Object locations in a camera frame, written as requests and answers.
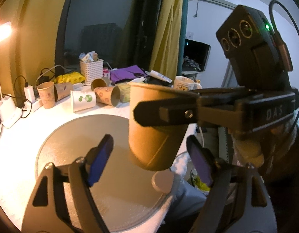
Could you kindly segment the lying floral brown cup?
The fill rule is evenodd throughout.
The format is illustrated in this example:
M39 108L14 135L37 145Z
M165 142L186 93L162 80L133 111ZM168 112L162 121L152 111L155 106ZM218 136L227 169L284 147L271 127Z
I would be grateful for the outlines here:
M59 101L70 95L70 92L73 90L72 83L57 83L54 84L55 91L55 101Z

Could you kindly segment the purple folded cloth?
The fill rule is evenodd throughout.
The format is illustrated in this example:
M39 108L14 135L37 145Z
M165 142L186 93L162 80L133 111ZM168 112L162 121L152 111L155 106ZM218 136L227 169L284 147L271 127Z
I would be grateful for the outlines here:
M144 76L147 75L137 65L110 71L110 80L115 84L126 80L134 80L135 78Z

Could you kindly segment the yellow plastic bag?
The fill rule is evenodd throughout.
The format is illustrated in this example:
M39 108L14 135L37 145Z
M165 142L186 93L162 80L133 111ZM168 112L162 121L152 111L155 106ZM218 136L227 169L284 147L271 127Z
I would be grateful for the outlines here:
M77 84L85 81L85 77L79 72L72 72L69 74L59 75L55 78L54 83L71 83Z

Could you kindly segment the white power strip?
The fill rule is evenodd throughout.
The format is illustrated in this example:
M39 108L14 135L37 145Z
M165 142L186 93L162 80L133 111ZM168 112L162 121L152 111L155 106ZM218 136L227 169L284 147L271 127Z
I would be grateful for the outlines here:
M38 97L35 99L35 101L33 103L30 103L29 100L26 100L24 102L24 108L23 111L30 111L30 112L35 112L36 110L38 110L41 106L43 106L43 103L41 101L41 99Z

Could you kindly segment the yellow curtain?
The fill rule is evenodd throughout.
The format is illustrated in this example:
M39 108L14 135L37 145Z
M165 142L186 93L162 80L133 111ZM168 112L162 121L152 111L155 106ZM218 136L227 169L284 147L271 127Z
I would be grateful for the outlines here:
M162 0L150 69L171 79L176 76L183 0Z

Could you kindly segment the white charger adapter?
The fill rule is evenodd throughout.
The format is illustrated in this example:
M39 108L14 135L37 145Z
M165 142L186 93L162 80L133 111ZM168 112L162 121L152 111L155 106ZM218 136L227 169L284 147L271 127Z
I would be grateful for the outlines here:
M24 95L26 97L26 100L30 101L31 103L34 103L36 101L33 86L31 85L25 86Z

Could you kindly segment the yellow-green tissue pack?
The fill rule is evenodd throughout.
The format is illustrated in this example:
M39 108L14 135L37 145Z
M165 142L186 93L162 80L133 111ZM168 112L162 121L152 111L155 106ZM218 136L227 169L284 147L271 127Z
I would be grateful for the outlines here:
M130 102L130 84L120 83L117 84L116 86L119 88L121 92L120 102L122 103Z

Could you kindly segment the white charging stand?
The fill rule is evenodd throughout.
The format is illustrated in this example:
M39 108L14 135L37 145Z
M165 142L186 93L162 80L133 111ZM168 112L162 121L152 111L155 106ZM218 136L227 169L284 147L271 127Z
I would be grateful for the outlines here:
M15 105L11 95L0 100L0 119L5 128L11 128L21 115L22 110Z

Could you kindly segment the white cartoon mug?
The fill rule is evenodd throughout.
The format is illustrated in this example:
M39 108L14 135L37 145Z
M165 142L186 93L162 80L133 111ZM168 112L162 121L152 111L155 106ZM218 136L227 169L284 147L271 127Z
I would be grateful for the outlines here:
M200 83L196 83L190 78L176 76L174 79L173 88L176 90L189 91L202 89L202 86Z

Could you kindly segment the brown cup with pink flowers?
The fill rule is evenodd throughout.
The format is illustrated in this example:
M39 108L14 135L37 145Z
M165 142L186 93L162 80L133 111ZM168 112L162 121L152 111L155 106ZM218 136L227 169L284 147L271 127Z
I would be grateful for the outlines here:
M117 86L96 87L94 92L98 103L116 107L120 102L121 92Z

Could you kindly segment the white plastic lattice basket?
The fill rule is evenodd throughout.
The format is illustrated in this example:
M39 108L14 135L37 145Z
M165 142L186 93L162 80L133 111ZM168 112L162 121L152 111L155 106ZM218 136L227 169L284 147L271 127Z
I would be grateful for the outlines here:
M103 59L98 59L95 62L84 63L80 62L80 73L86 79L96 79L103 76Z

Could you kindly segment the plain brown paper cup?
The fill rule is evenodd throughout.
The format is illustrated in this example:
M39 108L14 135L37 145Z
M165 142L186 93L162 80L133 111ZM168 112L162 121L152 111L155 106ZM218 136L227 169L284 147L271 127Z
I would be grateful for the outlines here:
M170 87L131 83L129 147L136 165L149 171L172 166L190 123L185 105L195 104L197 94Z

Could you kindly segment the white cup with green print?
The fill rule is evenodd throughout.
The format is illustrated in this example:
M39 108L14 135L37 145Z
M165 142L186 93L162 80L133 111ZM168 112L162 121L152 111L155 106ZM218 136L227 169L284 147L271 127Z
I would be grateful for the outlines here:
M78 112L96 106L96 95L93 91L70 91L72 111Z

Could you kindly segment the white tube of cream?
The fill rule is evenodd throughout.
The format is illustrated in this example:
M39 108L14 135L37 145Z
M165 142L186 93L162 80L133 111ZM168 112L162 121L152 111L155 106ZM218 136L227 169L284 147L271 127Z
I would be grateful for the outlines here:
M166 77L165 75L163 75L157 71L151 70L150 72L146 71L145 73L146 73L146 75L149 75L149 76L159 79L161 81L164 81L164 82L167 82L170 84L172 83L172 80L170 78Z

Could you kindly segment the upright floral brown cup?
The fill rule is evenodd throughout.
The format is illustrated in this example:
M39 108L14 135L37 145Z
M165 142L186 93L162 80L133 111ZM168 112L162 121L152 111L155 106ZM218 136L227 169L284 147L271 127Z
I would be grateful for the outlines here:
M55 106L54 82L44 82L37 86L37 91L45 109Z

